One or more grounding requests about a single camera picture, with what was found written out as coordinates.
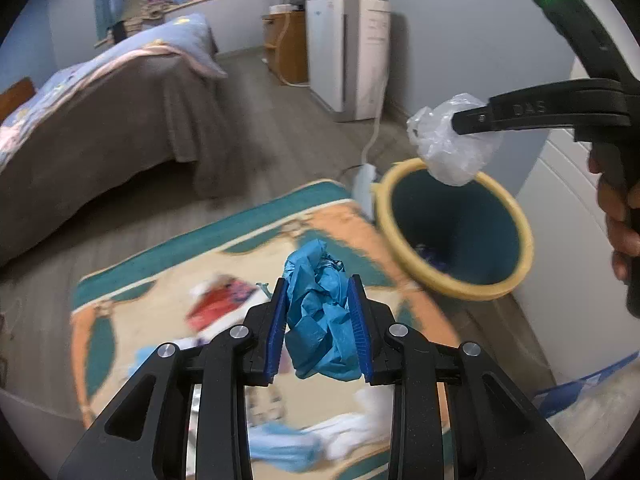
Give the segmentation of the person's right hand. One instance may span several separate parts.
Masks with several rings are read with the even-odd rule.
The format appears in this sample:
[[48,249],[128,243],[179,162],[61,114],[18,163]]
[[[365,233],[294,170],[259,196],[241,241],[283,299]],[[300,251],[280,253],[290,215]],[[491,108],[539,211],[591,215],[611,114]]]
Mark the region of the person's right hand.
[[597,186],[597,203],[605,213],[606,234],[613,248],[613,273],[619,281],[628,284],[631,260],[639,255],[640,237],[639,233],[627,223],[627,217],[632,210],[639,208],[639,185],[636,184],[627,194],[614,188],[605,179],[593,152],[589,154],[588,169],[592,174],[600,176]]

